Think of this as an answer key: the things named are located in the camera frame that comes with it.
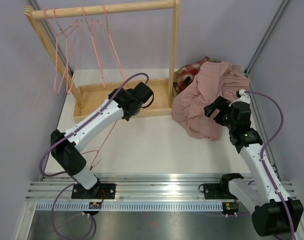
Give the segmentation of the pink skirt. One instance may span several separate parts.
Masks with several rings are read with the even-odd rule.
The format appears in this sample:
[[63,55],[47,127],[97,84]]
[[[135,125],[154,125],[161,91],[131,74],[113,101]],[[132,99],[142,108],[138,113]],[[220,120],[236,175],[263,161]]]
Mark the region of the pink skirt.
[[204,108],[219,96],[229,101],[237,99],[236,92],[248,90],[250,79],[241,66],[230,62],[205,62],[192,83],[172,102],[172,119],[197,139],[217,141],[221,137],[221,125],[215,123],[212,114],[206,117]]

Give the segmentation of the pink hanger five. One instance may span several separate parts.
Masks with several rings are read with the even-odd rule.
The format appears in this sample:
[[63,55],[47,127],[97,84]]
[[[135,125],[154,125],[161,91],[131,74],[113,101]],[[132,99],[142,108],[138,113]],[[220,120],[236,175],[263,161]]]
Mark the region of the pink hanger five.
[[114,129],[114,127],[115,127],[115,125],[116,125],[117,122],[118,122],[118,120],[113,123],[111,129],[109,130],[108,134],[106,135],[106,137],[104,138],[102,144],[100,145],[100,147],[98,149],[84,151],[84,152],[81,153],[81,155],[95,153],[95,156],[94,156],[93,160],[91,161],[91,164],[90,164],[90,167],[89,167],[90,170],[92,170],[94,167],[96,167],[100,163],[101,160],[96,161],[96,159],[99,156],[102,147],[104,146],[105,142],[109,138],[109,136],[112,133],[112,131],[113,131],[113,129]]

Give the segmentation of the red plaid garment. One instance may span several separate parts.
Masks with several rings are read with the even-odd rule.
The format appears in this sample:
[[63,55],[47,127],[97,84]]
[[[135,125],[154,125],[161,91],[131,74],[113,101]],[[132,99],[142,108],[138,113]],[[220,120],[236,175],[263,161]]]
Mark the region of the red plaid garment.
[[205,57],[202,60],[199,60],[194,63],[189,63],[182,66],[179,70],[174,73],[173,79],[173,95],[177,96],[184,89],[186,89],[194,80],[195,76],[200,70],[200,67],[205,62],[215,63],[215,60]]

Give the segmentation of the pink hanger two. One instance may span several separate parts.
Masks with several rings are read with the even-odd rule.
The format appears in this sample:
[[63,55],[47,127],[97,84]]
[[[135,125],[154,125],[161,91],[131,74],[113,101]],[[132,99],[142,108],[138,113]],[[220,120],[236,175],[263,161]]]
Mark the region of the pink hanger two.
[[70,75],[74,74],[74,78],[76,77],[76,72],[78,70],[79,62],[82,56],[82,48],[83,48],[83,39],[84,39],[84,22],[82,20],[78,20],[79,22],[82,22],[82,26],[80,27],[78,36],[76,37],[75,45],[74,48],[71,49],[71,45],[74,39],[74,34],[70,35],[69,37],[69,55],[73,55],[70,58],[69,62],[69,68],[70,68]]

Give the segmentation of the pink hanger four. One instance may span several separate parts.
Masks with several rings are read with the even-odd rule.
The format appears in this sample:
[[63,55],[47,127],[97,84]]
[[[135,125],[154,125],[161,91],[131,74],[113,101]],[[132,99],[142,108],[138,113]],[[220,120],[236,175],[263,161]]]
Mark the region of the pink hanger four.
[[108,23],[107,10],[106,10],[106,7],[105,7],[104,4],[102,4],[101,7],[103,8],[103,11],[104,11],[105,24],[103,24],[99,19],[97,20],[97,23],[99,24],[100,30],[101,30],[101,32],[103,33],[105,39],[108,42],[111,55],[112,55],[112,57],[113,57],[113,59],[114,59],[114,61],[116,63],[116,66],[118,67],[120,75],[121,75],[123,81],[125,81],[126,80],[126,76],[125,76],[125,73],[123,71],[123,68],[122,68],[122,65],[121,65],[121,62],[120,62],[117,50],[115,48],[115,45],[114,45],[114,42],[113,42],[113,39],[112,39],[112,36],[111,36],[111,32],[110,32],[110,28],[109,28],[109,23]]

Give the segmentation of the pink hanger three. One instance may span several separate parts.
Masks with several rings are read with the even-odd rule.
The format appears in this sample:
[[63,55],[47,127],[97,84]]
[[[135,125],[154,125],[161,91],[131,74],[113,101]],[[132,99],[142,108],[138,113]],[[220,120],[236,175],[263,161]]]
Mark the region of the pink hanger three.
[[94,48],[97,64],[98,64],[99,71],[100,71],[100,74],[101,74],[103,88],[106,89],[106,83],[105,83],[104,73],[103,73],[102,64],[101,64],[101,58],[100,58],[100,54],[99,54],[99,48],[98,48],[98,45],[96,43],[97,38],[96,38],[95,23],[94,23],[93,19],[91,19],[90,23],[89,23],[84,7],[81,6],[81,9],[82,9],[82,13],[83,13],[83,16],[84,16],[87,28],[88,28],[89,33],[91,35],[92,44],[93,44],[93,48]]

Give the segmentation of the brown garment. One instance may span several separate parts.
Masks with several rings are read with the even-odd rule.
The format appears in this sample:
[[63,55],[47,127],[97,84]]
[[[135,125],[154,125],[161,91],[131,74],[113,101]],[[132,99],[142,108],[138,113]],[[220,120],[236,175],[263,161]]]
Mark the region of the brown garment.
[[180,94],[184,89],[186,89],[192,80],[192,75],[188,69],[188,67],[181,67],[179,70],[174,72],[173,79],[173,95],[176,97]]

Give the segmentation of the pink hanger one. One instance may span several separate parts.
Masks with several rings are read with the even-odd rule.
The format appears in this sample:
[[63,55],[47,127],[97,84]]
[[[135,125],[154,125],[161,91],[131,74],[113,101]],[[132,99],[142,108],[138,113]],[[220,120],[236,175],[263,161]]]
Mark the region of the pink hanger one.
[[[76,41],[76,37],[78,36],[80,27],[82,26],[82,21],[79,22],[78,20],[73,21],[68,27],[66,27],[65,29],[62,28],[62,26],[60,25],[60,23],[58,22],[57,18],[56,18],[56,9],[53,9],[53,16],[54,16],[54,20],[55,23],[57,25],[57,27],[59,28],[59,31],[56,31],[55,28],[52,26],[52,24],[49,21],[48,15],[47,15],[47,11],[49,11],[47,8],[43,10],[44,16],[45,16],[45,22],[49,25],[50,30],[54,33],[55,35],[55,72],[56,72],[56,76],[54,79],[54,92],[55,93],[59,93],[61,91],[62,88],[62,84],[63,84],[63,80],[66,81],[66,94],[71,94],[72,90],[73,90],[73,84],[74,84],[74,74],[70,75],[70,68],[69,68],[69,62],[70,62],[70,58],[73,55],[69,55],[69,37],[70,35],[74,34],[74,39],[71,45],[71,49],[74,48],[75,45],[75,41]],[[63,62],[63,72],[60,73],[61,75],[61,81],[59,83],[59,85],[57,85],[57,79],[58,79],[58,73],[59,73],[59,68],[58,68],[58,60],[59,60],[59,38],[63,36],[65,39],[65,62]]]

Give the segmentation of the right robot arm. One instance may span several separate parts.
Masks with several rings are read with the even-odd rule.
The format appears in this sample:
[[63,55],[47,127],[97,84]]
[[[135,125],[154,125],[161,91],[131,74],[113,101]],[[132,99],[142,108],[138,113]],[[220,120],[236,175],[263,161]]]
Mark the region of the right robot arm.
[[219,193],[224,198],[235,196],[251,214],[253,227],[261,237],[294,234],[303,205],[292,199],[270,165],[259,133],[251,127],[250,97],[242,95],[230,102],[219,96],[204,108],[205,116],[216,114],[214,121],[229,130],[230,142],[248,166],[257,189],[239,174],[221,178]]

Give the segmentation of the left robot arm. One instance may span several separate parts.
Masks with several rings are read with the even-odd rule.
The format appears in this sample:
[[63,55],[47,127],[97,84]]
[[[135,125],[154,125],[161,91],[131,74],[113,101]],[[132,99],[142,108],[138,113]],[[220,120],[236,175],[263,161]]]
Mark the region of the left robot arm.
[[117,120],[129,120],[153,103],[154,93],[143,82],[134,88],[113,90],[93,113],[76,126],[51,133],[51,155],[64,171],[77,181],[75,199],[94,199],[104,196],[100,180],[86,166],[81,152],[100,132]]

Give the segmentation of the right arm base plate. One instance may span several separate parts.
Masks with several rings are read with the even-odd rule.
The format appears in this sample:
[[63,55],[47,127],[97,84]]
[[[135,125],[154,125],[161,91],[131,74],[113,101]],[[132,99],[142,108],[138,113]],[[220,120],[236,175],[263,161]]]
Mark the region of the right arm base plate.
[[234,200],[235,196],[231,195],[226,189],[222,188],[219,183],[204,183],[198,186],[198,190],[204,194],[206,200]]

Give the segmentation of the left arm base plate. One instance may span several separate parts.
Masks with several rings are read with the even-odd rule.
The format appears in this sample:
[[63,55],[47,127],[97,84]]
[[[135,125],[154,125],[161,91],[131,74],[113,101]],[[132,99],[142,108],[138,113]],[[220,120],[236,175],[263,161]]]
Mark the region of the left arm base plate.
[[73,186],[71,198],[77,200],[113,200],[115,198],[115,192],[115,183],[98,183],[91,189],[85,189],[80,183],[78,183]]

